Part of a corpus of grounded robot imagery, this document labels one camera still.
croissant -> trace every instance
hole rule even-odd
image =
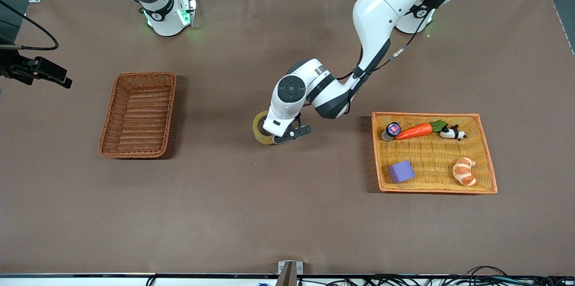
[[[475,162],[469,158],[460,158],[456,165],[453,167],[453,176],[465,186],[473,186],[477,184],[477,180],[471,173],[471,167],[475,165]]]

basket rim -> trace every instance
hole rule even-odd
[[[382,183],[382,174],[380,166],[378,166],[379,157],[377,153],[377,132],[376,132],[376,118],[378,116],[416,116],[416,117],[436,117],[436,118],[448,118],[448,117],[459,117],[459,118],[473,118],[479,129],[481,136],[481,144],[485,150],[485,157],[487,158],[487,168],[489,169],[489,179],[491,180],[491,189],[489,190],[455,190],[455,189],[423,189],[423,188],[412,188],[412,189],[401,189],[401,188],[388,188]],[[377,183],[380,186],[381,192],[395,192],[395,193],[440,193],[440,194],[497,194],[497,182],[495,180],[495,170],[493,170],[493,162],[491,161],[491,153],[489,153],[489,147],[487,146],[487,139],[485,137],[485,131],[483,130],[483,125],[481,124],[481,118],[479,114],[430,114],[430,113],[407,113],[407,112],[372,112],[372,138],[373,138],[373,149],[374,157],[376,160],[376,171],[377,171]]]
[[[125,153],[106,153],[103,151],[103,143],[106,136],[106,131],[109,126],[110,116],[111,116],[111,108],[115,101],[115,92],[117,90],[117,86],[119,80],[123,77],[137,77],[137,76],[168,76],[172,79],[172,85],[170,86],[170,102],[168,104],[168,114],[166,119],[166,130],[164,131],[164,140],[162,141],[162,148],[158,151],[129,151]],[[168,147],[168,137],[170,135],[170,126],[171,126],[171,118],[172,118],[172,111],[174,109],[174,100],[175,100],[175,91],[176,91],[176,75],[170,71],[134,71],[129,73],[120,73],[116,76],[114,83],[111,87],[110,99],[108,102],[108,108],[106,112],[106,119],[104,121],[104,125],[102,128],[102,134],[100,135],[99,144],[98,144],[98,153],[102,157],[105,158],[157,158],[161,157],[166,153]]]

wicker basket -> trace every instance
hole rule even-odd
[[[164,155],[174,107],[173,73],[123,73],[111,89],[98,152],[109,158]]]
[[[400,141],[384,141],[380,135],[387,124],[397,122],[402,129],[421,123],[444,120],[450,126],[458,124],[467,138],[462,141],[445,139],[439,134],[414,137]],[[456,194],[495,194],[495,173],[481,120],[478,114],[405,114],[372,113],[373,145],[377,176],[382,192],[427,192]],[[453,176],[456,161],[468,157],[476,161],[472,173],[475,186],[461,185]],[[409,160],[415,172],[411,178],[394,184],[388,167]]]

small jar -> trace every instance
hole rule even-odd
[[[381,138],[384,141],[392,141],[401,132],[401,127],[397,122],[391,122],[388,124],[381,133]]]

brown table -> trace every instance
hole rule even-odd
[[[2,81],[2,272],[266,273],[285,259],[308,273],[575,272],[575,59],[552,0],[453,0],[351,114],[306,109],[312,134],[273,147],[251,122],[285,71],[355,65],[354,0],[200,4],[199,27],[174,38],[132,0],[29,7],[61,44],[41,55],[74,84]],[[49,44],[29,24],[17,42]],[[97,154],[125,71],[179,76],[165,159]],[[378,192],[372,111],[481,114],[499,194]]]

